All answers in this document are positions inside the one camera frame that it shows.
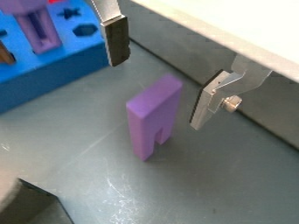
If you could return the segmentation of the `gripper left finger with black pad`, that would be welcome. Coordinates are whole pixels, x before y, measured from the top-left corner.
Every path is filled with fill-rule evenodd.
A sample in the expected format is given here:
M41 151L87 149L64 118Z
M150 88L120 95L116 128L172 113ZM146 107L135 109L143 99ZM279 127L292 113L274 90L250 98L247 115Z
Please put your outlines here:
M105 40L108 63L112 67L130 58L128 20L121 14L117 0L89 0L97 14Z

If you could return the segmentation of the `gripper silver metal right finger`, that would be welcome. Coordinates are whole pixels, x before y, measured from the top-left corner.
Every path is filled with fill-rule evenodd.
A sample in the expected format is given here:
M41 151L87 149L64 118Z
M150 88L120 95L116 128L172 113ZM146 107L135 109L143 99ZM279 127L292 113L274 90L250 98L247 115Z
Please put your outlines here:
M239 95L258 88L271 72L270 68L238 55L231 73L219 70L200 90L191 114L191 126L199 130L220 108L234 112L242 103Z

